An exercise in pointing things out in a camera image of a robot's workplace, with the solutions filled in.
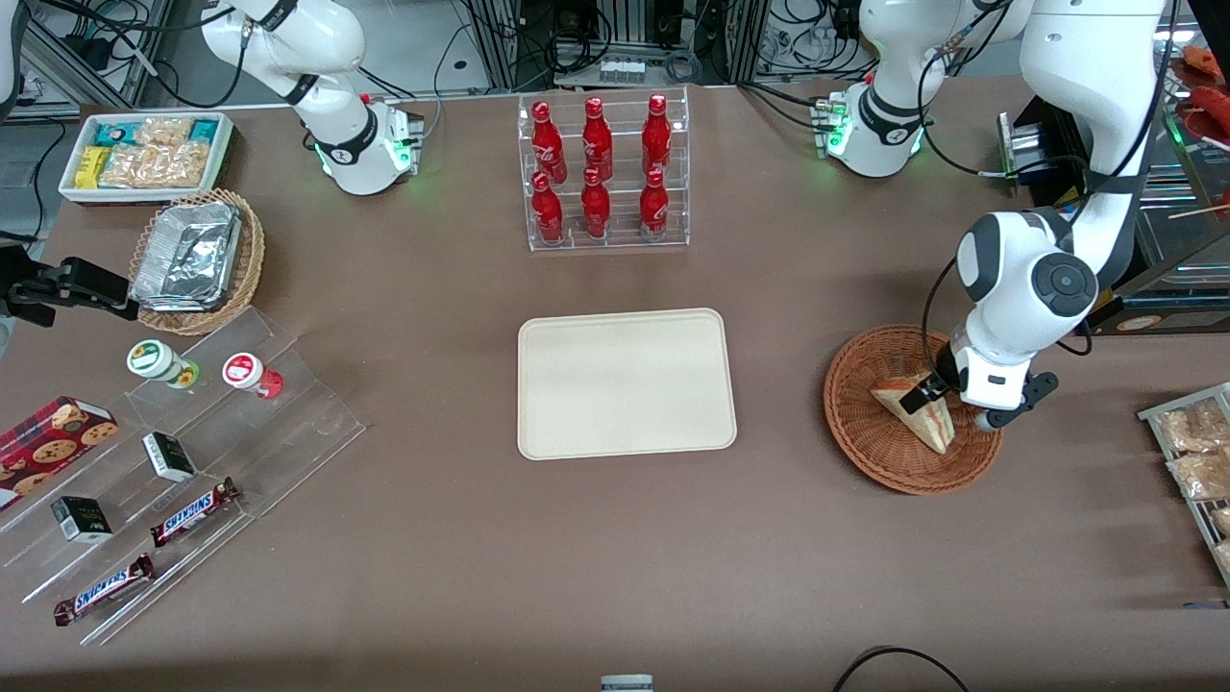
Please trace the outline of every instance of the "coca-cola bottle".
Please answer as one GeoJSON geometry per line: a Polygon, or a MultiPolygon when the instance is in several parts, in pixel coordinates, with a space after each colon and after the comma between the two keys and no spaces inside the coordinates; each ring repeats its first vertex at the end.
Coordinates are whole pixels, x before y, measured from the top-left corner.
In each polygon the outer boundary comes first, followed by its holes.
{"type": "Polygon", "coordinates": [[[654,166],[667,170],[670,163],[670,122],[667,120],[667,97],[661,93],[649,96],[649,117],[641,130],[641,147],[645,175],[649,175],[654,166]]]}
{"type": "Polygon", "coordinates": [[[563,242],[563,206],[560,205],[560,197],[551,189],[551,179],[542,171],[534,171],[530,178],[534,184],[534,195],[530,205],[534,206],[534,220],[539,226],[539,235],[547,245],[563,242]]]}
{"type": "Polygon", "coordinates": [[[603,100],[597,96],[585,98],[585,129],[581,141],[585,147],[585,165],[597,167],[603,179],[610,179],[615,175],[611,125],[603,116],[603,100]]]}
{"type": "Polygon", "coordinates": [[[560,128],[551,122],[551,107],[545,101],[538,101],[530,107],[534,114],[534,157],[539,170],[551,176],[556,184],[568,179],[568,165],[563,162],[563,138],[560,128]]]}
{"type": "Polygon", "coordinates": [[[585,168],[585,188],[581,191],[581,205],[585,210],[585,232],[595,240],[606,237],[611,220],[611,195],[603,184],[598,166],[585,168]]]}
{"type": "Polygon", "coordinates": [[[667,204],[670,197],[662,187],[662,168],[653,167],[645,176],[641,191],[641,237],[657,242],[667,234],[667,204]]]}

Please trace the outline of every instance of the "round wicker basket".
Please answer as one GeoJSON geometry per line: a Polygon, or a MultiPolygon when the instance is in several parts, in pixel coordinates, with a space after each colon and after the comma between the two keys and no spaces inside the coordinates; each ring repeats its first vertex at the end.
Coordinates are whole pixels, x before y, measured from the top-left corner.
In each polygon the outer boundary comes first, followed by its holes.
{"type": "MultiPolygon", "coordinates": [[[[932,354],[946,342],[935,331],[929,339],[932,354]]],[[[871,396],[871,388],[887,379],[929,370],[919,327],[898,323],[847,340],[824,379],[824,417],[841,451],[862,473],[911,495],[967,488],[986,473],[1002,444],[1000,431],[979,430],[978,411],[950,393],[946,399],[957,435],[948,451],[937,455],[871,396]]]]}
{"type": "MultiPolygon", "coordinates": [[[[264,259],[264,231],[261,219],[252,213],[252,206],[242,197],[228,189],[210,189],[171,202],[171,205],[204,204],[207,202],[226,202],[244,214],[244,226],[240,229],[240,243],[235,251],[235,268],[231,270],[226,304],[213,312],[155,312],[140,309],[137,318],[145,326],[160,331],[170,331],[180,336],[200,336],[231,321],[252,301],[256,284],[261,280],[261,262],[264,259]]],[[[128,264],[128,279],[137,275],[137,268],[145,256],[145,245],[157,216],[145,224],[145,232],[137,241],[137,251],[128,264]]]]}

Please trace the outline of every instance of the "red cookie box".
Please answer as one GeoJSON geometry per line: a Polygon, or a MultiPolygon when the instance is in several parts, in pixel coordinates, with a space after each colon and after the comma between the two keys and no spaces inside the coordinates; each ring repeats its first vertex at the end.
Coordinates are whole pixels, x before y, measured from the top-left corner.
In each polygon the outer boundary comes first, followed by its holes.
{"type": "Polygon", "coordinates": [[[107,411],[60,397],[0,435],[0,511],[118,431],[107,411]]]}

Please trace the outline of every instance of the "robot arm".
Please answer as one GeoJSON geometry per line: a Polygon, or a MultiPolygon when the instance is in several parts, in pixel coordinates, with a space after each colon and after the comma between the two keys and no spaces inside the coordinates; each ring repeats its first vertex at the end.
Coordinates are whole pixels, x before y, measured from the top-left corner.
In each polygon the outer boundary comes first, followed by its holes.
{"type": "Polygon", "coordinates": [[[295,108],[342,189],[373,194],[413,172],[406,113],[368,103],[342,76],[367,52],[353,12],[332,0],[231,0],[207,5],[202,18],[228,7],[237,11],[202,27],[209,49],[295,108]]]}
{"type": "Polygon", "coordinates": [[[829,156],[870,177],[902,170],[921,135],[919,85],[926,106],[945,79],[943,60],[932,60],[937,49],[1014,38],[1032,5],[1033,0],[863,0],[859,26],[876,45],[879,66],[871,84],[855,84],[830,97],[845,104],[849,122],[830,123],[838,130],[829,139],[829,156]]]}
{"type": "MultiPolygon", "coordinates": [[[[1071,220],[1032,209],[986,214],[970,226],[956,265],[974,309],[940,354],[941,377],[903,399],[908,411],[946,388],[986,409],[1032,408],[1033,356],[1075,328],[1098,286],[1123,273],[1143,184],[1145,141],[1138,134],[1154,108],[1153,36],[1164,4],[1034,4],[1021,49],[1022,76],[1046,101],[1090,124],[1089,187],[1097,192],[1071,220]]],[[[1012,418],[993,417],[990,427],[1012,418]]]]}

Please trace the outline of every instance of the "table surface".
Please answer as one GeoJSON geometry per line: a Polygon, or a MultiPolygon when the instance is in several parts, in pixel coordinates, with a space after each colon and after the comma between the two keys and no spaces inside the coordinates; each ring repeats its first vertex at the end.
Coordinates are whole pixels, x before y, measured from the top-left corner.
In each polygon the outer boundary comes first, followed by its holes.
{"type": "MultiPolygon", "coordinates": [[[[951,80],[936,136],[994,166],[995,113],[1028,97],[951,80]]],[[[886,490],[822,423],[825,366],[861,329],[918,320],[968,224],[1025,200],[927,149],[860,178],[736,88],[691,102],[692,245],[585,257],[525,246],[515,98],[449,101],[422,173],[371,198],[321,175],[290,109],[234,111],[229,187],[268,237],[256,304],[370,429],[106,647],[0,599],[0,687],[584,691],[645,671],[663,692],[827,690],[900,644],[983,691],[1225,690],[1230,613],[1181,610],[1225,589],[1135,419],[1228,380],[1225,337],[1048,353],[1061,387],[985,478],[886,490]],[[726,320],[732,447],[518,454],[525,320],[694,306],[726,320]]],[[[149,214],[65,204],[47,256],[122,269],[149,214]]],[[[950,280],[932,323],[968,309],[950,280]]],[[[0,428],[62,393],[112,401],[146,336],[85,309],[17,329],[0,428]]],[[[883,659],[847,687],[921,688],[951,687],[883,659]]]]}

